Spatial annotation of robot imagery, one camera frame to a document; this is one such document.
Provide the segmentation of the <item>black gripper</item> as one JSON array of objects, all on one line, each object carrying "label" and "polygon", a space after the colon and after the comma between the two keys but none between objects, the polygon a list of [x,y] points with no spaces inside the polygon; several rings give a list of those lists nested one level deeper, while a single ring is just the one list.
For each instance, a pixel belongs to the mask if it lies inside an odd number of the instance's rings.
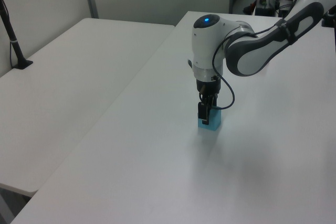
[{"label": "black gripper", "polygon": [[211,82],[203,82],[196,80],[196,87],[199,92],[200,101],[197,105],[198,122],[202,125],[209,125],[209,108],[204,100],[208,97],[213,97],[211,101],[211,110],[217,109],[217,98],[221,88],[220,80]]}]

